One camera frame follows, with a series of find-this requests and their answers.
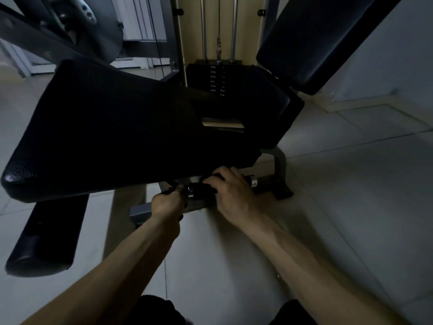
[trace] forearm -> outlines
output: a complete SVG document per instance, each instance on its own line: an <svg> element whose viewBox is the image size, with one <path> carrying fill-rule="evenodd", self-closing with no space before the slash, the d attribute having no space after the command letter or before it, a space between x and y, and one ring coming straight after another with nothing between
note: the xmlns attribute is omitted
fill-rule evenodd
<svg viewBox="0 0 433 325"><path fill-rule="evenodd" d="M122 323L177 235L170 223L151 217L96 268L23 324Z"/></svg>
<svg viewBox="0 0 433 325"><path fill-rule="evenodd" d="M261 214L254 219L244 232L275 265L318 324L406 324L268 216Z"/></svg>

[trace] foam grip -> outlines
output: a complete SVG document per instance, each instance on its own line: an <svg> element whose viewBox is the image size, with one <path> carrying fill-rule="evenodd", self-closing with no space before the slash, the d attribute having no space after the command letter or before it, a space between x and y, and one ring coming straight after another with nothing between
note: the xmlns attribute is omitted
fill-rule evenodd
<svg viewBox="0 0 433 325"><path fill-rule="evenodd" d="M36 203L14 250L6 272L39 277L68 269L75 257L89 195Z"/></svg>

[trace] gray metal tube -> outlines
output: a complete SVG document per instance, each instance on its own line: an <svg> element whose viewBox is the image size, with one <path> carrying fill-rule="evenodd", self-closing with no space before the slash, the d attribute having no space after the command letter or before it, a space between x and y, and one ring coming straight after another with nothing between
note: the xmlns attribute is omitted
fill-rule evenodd
<svg viewBox="0 0 433 325"><path fill-rule="evenodd" d="M201 4L201 38L203 43L203 60L207 59L207 50L206 50L206 13L204 0L200 0Z"/></svg>
<svg viewBox="0 0 433 325"><path fill-rule="evenodd" d="M235 50L236 50L236 23L238 21L238 0L235 0L233 7L233 32L232 32L232 57L230 62L235 62Z"/></svg>

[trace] person's left hand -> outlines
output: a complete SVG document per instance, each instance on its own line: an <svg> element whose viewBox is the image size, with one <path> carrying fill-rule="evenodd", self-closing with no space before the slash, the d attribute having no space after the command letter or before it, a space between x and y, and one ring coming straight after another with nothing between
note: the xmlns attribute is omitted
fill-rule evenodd
<svg viewBox="0 0 433 325"><path fill-rule="evenodd" d="M169 195L157 194L152 198L152 217L163 221L175 220L177 223L185 209L185 197L181 194L183 185Z"/></svg>

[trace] floor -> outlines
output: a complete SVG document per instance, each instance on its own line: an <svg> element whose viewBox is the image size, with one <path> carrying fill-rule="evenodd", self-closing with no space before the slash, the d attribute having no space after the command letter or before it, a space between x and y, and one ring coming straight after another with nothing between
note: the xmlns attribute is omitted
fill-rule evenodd
<svg viewBox="0 0 433 325"><path fill-rule="evenodd" d="M0 169L50 79L0 83ZM276 201L263 194L262 207L413 324L431 324L431 128L387 105L326 113L307 104L279 147L288 158L286 182L295 195ZM253 171L271 173L272 161L263 157ZM158 192L158 185L148 185L92 194L74 264L63 273L15 278L1 266L2 323L19 324L90 271L133 230L127 209ZM32 208L0 188L1 265ZM144 293L170 299L194 324L210 325L268 324L288 294L267 259L214 209L185 216L179 238Z"/></svg>

